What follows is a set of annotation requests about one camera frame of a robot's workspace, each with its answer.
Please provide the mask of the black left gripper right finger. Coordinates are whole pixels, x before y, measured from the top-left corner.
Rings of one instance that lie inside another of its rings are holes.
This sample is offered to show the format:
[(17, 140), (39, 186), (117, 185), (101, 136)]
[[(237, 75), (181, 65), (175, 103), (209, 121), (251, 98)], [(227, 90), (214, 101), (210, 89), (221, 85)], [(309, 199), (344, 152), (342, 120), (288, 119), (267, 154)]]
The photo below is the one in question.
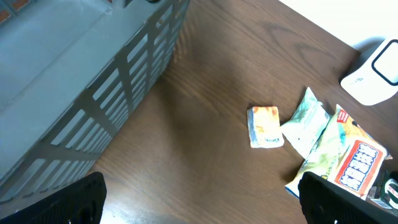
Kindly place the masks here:
[(302, 213), (308, 223), (397, 224), (397, 217), (350, 192), (305, 172), (298, 184)]

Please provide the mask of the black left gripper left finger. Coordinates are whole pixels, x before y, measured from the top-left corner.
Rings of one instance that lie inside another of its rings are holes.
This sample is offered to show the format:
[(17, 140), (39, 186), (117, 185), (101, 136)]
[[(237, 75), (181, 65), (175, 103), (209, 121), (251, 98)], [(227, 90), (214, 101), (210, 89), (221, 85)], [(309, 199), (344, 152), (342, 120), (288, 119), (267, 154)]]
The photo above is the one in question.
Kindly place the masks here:
[(106, 184), (93, 172), (52, 195), (1, 219), (1, 224), (100, 224)]

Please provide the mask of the yellow snack bag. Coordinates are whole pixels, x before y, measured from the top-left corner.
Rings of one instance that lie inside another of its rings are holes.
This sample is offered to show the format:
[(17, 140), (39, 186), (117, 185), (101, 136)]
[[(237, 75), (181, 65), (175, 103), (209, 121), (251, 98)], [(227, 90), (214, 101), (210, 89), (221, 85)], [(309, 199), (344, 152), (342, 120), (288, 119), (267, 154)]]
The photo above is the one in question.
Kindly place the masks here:
[(285, 189), (299, 198), (299, 182), (305, 172), (365, 200), (385, 160), (387, 149), (374, 140), (340, 105), (311, 149), (293, 181)]

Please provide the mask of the small green round-logo box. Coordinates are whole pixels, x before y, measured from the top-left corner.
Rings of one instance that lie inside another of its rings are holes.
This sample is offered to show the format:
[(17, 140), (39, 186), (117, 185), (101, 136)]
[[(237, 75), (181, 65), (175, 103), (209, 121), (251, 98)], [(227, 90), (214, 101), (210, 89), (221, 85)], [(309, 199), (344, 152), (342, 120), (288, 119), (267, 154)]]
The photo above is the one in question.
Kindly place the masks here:
[(370, 188), (368, 198), (381, 208), (397, 211), (397, 171), (381, 172)]

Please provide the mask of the teal snack pack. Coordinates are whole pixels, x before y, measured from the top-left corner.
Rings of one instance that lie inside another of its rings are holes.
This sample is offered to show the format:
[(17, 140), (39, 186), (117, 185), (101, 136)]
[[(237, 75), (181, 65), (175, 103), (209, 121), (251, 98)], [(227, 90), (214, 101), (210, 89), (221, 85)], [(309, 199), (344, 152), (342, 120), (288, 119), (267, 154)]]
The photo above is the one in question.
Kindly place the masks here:
[(330, 120), (330, 115), (308, 87), (292, 115), (281, 126), (282, 134), (292, 147), (306, 159)]

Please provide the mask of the small orange packet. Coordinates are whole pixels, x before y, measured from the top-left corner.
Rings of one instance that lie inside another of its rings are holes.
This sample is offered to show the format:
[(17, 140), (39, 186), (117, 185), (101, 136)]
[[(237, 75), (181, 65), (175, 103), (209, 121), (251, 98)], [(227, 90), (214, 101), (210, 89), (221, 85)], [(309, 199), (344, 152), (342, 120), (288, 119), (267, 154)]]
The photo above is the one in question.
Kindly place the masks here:
[(284, 145), (276, 106), (253, 106), (247, 110), (248, 131), (252, 148), (277, 148)]

